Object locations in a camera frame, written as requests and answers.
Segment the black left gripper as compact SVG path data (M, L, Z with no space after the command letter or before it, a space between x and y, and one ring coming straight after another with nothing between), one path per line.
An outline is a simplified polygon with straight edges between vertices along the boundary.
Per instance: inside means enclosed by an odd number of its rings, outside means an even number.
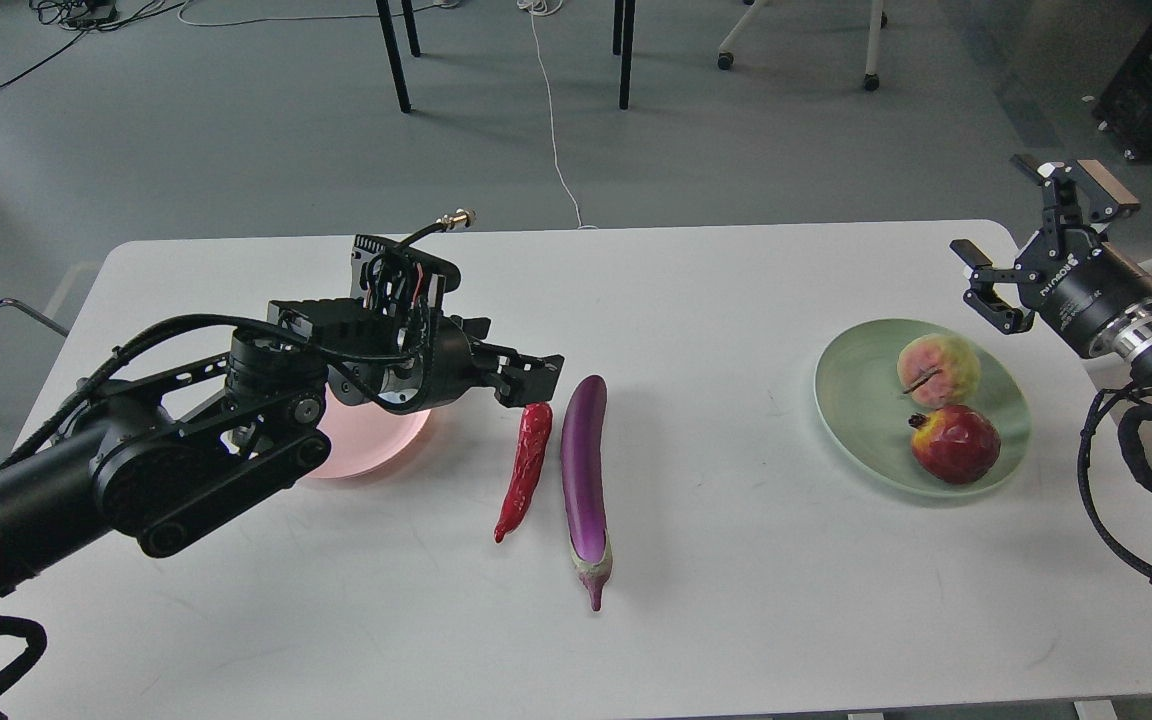
M502 407L548 402L564 356L531 356L483 342L490 328L492 320L485 316L442 316L415 359L397 365L348 363L346 373L329 369L329 391L343 406L376 404L394 415L452 404L479 387L492 387Z

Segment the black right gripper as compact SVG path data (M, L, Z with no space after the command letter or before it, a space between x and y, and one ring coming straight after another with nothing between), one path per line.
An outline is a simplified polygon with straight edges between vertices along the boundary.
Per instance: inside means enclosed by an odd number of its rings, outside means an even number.
M1011 165L1041 187L1041 223L1021 247L1021 270L998 268L970 240L950 242L967 265L965 304L1002 334L1028 332L1036 311L1083 359L1111 353L1111 324L1135 310L1152 314L1152 275L1102 233L1137 214L1140 200L1101 161L1011 156ZM1002 300L996 285L1023 286L1021 304L1028 309Z

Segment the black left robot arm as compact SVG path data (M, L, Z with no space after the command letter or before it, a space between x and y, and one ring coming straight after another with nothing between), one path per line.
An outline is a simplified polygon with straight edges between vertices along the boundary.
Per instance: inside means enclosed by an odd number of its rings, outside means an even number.
M553 397L561 355L444 313L460 270L417 242L471 223L458 210L402 240L357 234L343 300L172 316L115 347L0 464L0 597L113 530L164 559L291 488L329 457L329 400L403 416L476 387L505 407ZM46 647L36 621L0 615L0 697Z

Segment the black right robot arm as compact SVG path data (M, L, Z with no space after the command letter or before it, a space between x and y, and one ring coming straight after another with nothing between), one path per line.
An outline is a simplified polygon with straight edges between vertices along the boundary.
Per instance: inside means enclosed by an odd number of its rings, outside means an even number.
M967 266L963 300L1005 334L1044 323L1084 361L1112 355L1128 365L1124 387L1102 389L1087 407L1076 450L1076 487L1096 532L1115 555L1152 584L1152 564L1126 548L1102 523L1091 493L1097 430L1116 406L1117 446L1126 468L1152 493L1152 467L1140 438L1152 425L1152 275L1111 245L1108 225L1129 218L1140 202L1101 162L1011 164L1043 196L1041 223L1009 265L996 266L970 240L952 242Z

